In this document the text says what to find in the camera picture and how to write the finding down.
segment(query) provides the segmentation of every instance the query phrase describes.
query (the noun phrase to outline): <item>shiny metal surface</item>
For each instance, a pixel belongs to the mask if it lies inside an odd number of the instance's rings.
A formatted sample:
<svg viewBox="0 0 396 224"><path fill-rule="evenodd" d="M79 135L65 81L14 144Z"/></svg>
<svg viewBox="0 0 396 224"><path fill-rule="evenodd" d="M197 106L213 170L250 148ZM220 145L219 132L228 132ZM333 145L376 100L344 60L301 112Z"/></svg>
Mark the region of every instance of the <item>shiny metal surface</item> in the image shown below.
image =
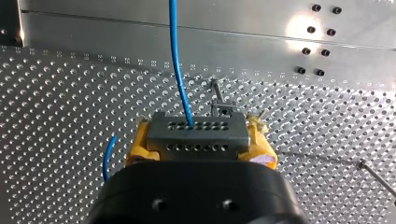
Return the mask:
<svg viewBox="0 0 396 224"><path fill-rule="evenodd" d="M67 49L75 54L100 53L117 62L128 61L171 71L169 29L128 22L96 21L23 14L26 43L41 49ZM394 90L396 52L348 48L298 40L179 29L183 70L195 75L251 81L288 81L305 85L338 85L370 90ZM310 48L310 55L302 54ZM330 55L321 54L328 50ZM306 72L300 75L296 67ZM316 71L323 70L323 77Z"/></svg>
<svg viewBox="0 0 396 224"><path fill-rule="evenodd" d="M17 0L0 2L0 45L22 47L20 9Z"/></svg>
<svg viewBox="0 0 396 224"><path fill-rule="evenodd" d="M396 6L390 0L184 0L179 26L239 34L292 37L395 49ZM312 10L314 4L321 11ZM340 14L332 13L340 7ZM168 24L168 2L157 0L21 0L21 9L91 18ZM306 29L316 28L313 34ZM335 36L327 35L329 29Z"/></svg>
<svg viewBox="0 0 396 224"><path fill-rule="evenodd" d="M119 137L110 161L114 174L123 167L139 116L155 110L182 116L174 77L157 65L136 63L2 47L0 164L6 194L0 205L12 218L2 223L83 223L102 186L100 166L111 134ZM214 73L216 66L186 72L195 115L210 115L215 93L208 78ZM236 101L240 111L266 109L278 170L294 186L311 223L386 222L393 199L357 171L356 162L367 160L396 187L395 91L288 79L220 82L224 98Z"/></svg>

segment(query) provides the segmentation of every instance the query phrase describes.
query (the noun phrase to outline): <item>yellow bracket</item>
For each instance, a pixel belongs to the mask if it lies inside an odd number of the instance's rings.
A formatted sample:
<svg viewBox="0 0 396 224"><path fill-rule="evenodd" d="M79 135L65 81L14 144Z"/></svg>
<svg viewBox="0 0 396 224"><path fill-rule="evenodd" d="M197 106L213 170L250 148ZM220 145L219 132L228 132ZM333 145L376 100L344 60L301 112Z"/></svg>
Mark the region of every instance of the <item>yellow bracket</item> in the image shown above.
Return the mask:
<svg viewBox="0 0 396 224"><path fill-rule="evenodd" d="M263 163L275 170L278 158L264 136L265 133L268 133L267 126L257 116L247 115L247 120L249 121L247 131L250 136L250 145L248 152L239 155L239 160Z"/></svg>
<svg viewBox="0 0 396 224"><path fill-rule="evenodd" d="M143 157L147 160L160 160L160 153L156 151L148 151L147 148L147 135L149 131L149 122L147 120L141 121L137 127L137 134L132 143L131 150L129 151L125 166L132 164L132 157L138 156Z"/></svg>

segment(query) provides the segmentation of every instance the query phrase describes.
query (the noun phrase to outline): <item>bolt hole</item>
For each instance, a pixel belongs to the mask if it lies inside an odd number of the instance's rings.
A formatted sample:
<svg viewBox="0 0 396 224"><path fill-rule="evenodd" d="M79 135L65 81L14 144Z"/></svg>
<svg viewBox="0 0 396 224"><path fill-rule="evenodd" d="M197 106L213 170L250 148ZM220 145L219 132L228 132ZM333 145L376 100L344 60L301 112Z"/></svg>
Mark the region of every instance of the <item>bolt hole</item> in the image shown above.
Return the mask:
<svg viewBox="0 0 396 224"><path fill-rule="evenodd" d="M201 150L201 145L195 145L195 146L194 146L194 150L195 150L195 151Z"/></svg>
<svg viewBox="0 0 396 224"><path fill-rule="evenodd" d="M154 211L161 212L166 209L167 203L164 199L154 199L151 207Z"/></svg>
<svg viewBox="0 0 396 224"><path fill-rule="evenodd" d="M185 149L186 149L186 151L191 151L192 150L192 145L186 145Z"/></svg>
<svg viewBox="0 0 396 224"><path fill-rule="evenodd" d="M230 199L225 200L222 202L222 206L224 210L230 211L230 212L235 212L239 210L239 206L237 203L233 202Z"/></svg>

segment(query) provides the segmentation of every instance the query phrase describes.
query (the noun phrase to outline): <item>screw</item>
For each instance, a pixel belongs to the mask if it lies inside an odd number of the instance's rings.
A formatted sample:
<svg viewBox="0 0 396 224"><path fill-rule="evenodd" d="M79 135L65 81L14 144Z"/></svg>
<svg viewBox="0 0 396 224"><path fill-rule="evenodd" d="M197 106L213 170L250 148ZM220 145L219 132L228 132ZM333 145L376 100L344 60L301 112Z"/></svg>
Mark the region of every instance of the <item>screw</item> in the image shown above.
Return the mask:
<svg viewBox="0 0 396 224"><path fill-rule="evenodd" d="M299 73L301 75L305 74L305 68L303 68L303 67L297 67L296 71L297 71L297 73Z"/></svg>
<svg viewBox="0 0 396 224"><path fill-rule="evenodd" d="M316 29L315 27L313 27L313 26L309 26L308 29L306 29L306 31L307 31L309 34L313 34L316 30L317 30L317 29Z"/></svg>
<svg viewBox="0 0 396 224"><path fill-rule="evenodd" d="M309 55L309 54L311 53L311 49L304 48L304 49L302 50L302 53L305 54L305 55Z"/></svg>
<svg viewBox="0 0 396 224"><path fill-rule="evenodd" d="M335 32L334 29L329 29L329 30L327 30L327 35L334 36L335 33L336 33L336 32Z"/></svg>
<svg viewBox="0 0 396 224"><path fill-rule="evenodd" d="M340 14L343 11L343 9L341 9L340 7L335 7L332 9L332 13L334 14Z"/></svg>
<svg viewBox="0 0 396 224"><path fill-rule="evenodd" d="M321 55L323 55L325 57L329 57L330 51L328 49L323 49L322 52L321 52Z"/></svg>
<svg viewBox="0 0 396 224"><path fill-rule="evenodd" d="M314 5L312 6L312 10L313 10L313 11L316 11L316 12L319 12L319 11L321 10L321 6L318 5L318 4L314 4Z"/></svg>
<svg viewBox="0 0 396 224"><path fill-rule="evenodd" d="M321 69L317 69L317 71L315 72L315 74L317 74L317 75L320 76L320 77L323 77L323 76L324 76L324 71L321 70Z"/></svg>

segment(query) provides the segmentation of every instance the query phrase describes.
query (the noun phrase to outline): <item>gray terminal block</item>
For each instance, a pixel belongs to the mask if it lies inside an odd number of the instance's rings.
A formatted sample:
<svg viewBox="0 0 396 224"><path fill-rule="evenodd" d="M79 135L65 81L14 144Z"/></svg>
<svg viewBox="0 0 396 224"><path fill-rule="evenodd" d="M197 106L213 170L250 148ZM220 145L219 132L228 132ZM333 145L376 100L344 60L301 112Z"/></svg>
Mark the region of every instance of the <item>gray terminal block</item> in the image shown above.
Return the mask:
<svg viewBox="0 0 396 224"><path fill-rule="evenodd" d="M162 161L236 160L248 151L249 136L245 116L194 117L194 126L184 117L166 117L156 112L148 127L147 147L158 151Z"/></svg>

